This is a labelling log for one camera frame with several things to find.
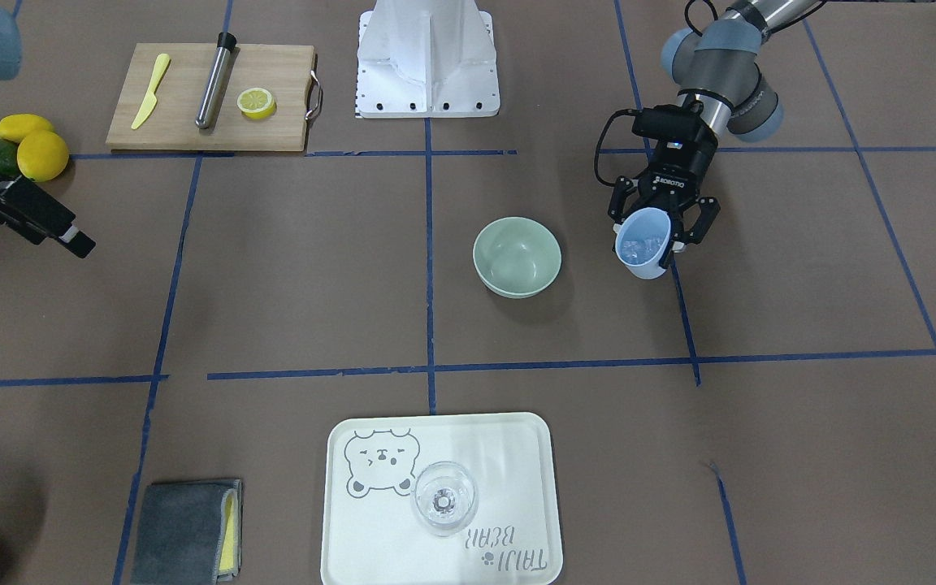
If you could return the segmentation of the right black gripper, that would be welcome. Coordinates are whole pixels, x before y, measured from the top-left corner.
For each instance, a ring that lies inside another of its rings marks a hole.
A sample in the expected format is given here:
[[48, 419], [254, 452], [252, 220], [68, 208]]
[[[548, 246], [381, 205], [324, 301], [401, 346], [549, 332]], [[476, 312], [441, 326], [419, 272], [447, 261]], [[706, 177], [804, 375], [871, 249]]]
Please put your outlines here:
[[74, 212], [29, 179], [0, 175], [0, 225], [30, 243], [38, 245], [52, 238], [76, 257], [88, 257], [96, 241], [75, 227], [75, 217]]

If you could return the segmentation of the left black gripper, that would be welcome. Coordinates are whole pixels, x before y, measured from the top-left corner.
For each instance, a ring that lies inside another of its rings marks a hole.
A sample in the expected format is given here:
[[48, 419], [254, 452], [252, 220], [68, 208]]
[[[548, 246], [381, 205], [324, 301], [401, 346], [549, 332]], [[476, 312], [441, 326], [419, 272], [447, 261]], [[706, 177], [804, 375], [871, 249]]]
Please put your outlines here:
[[[624, 219], [634, 214], [634, 210], [656, 208], [674, 217], [674, 245], [684, 248], [701, 244], [721, 210], [716, 197], [700, 195], [717, 147], [717, 138], [658, 143], [647, 169], [638, 179], [613, 182], [608, 207], [613, 233], [620, 232]], [[690, 227], [684, 226], [686, 213], [692, 208], [699, 214]]]

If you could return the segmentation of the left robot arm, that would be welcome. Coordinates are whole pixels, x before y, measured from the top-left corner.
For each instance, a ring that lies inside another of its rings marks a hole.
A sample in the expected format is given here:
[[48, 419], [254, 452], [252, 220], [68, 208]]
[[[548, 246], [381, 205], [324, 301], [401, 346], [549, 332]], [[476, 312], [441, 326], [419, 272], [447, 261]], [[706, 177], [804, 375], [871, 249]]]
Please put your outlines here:
[[634, 177], [610, 182], [609, 217], [620, 227], [641, 210], [669, 220], [668, 249], [701, 243], [720, 204], [700, 193], [718, 143], [726, 134], [744, 143], [771, 137], [783, 104], [758, 66], [772, 36], [821, 9], [820, 1], [735, 1], [713, 22], [676, 31], [661, 49], [661, 66], [678, 88], [674, 103], [614, 112], [652, 153]]

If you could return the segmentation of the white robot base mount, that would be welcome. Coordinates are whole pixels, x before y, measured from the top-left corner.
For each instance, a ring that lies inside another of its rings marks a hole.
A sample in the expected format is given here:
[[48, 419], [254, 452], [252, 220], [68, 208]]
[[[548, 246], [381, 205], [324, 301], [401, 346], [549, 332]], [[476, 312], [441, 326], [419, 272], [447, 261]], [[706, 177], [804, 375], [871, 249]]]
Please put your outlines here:
[[359, 16], [360, 119], [489, 118], [501, 111], [493, 21], [475, 1], [378, 1]]

